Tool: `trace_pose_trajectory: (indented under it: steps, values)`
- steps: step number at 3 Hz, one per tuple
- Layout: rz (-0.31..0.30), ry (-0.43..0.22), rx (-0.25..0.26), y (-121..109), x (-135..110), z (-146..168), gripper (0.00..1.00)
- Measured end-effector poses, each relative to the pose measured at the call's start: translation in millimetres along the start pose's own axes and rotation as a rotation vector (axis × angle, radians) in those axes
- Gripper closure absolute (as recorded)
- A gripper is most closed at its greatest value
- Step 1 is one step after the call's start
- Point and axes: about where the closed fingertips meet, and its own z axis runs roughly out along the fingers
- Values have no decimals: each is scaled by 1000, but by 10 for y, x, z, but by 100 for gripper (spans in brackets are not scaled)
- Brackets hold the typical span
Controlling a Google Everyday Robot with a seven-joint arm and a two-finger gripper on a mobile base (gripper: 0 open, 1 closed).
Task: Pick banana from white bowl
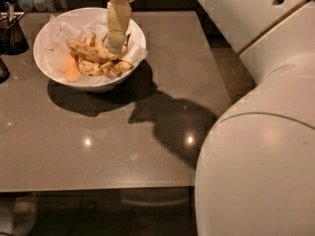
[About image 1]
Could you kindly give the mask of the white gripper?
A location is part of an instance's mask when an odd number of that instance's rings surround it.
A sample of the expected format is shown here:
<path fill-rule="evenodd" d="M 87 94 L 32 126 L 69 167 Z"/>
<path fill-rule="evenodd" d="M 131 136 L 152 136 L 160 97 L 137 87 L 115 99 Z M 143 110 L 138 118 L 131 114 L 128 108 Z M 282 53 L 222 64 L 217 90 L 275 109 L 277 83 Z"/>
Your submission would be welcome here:
<path fill-rule="evenodd" d="M 132 8 L 129 2 L 135 0 L 110 0 L 107 3 L 107 49 L 110 53 L 120 54 L 129 27 Z"/>

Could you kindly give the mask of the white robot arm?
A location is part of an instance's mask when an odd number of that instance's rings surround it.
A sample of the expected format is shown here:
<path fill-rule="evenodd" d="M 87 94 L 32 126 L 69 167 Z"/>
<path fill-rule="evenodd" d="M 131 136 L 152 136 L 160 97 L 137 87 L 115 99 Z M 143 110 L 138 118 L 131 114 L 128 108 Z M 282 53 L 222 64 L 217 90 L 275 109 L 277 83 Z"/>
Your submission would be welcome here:
<path fill-rule="evenodd" d="M 315 236 L 315 0 L 197 0 L 257 86 L 205 138 L 198 236 Z"/>

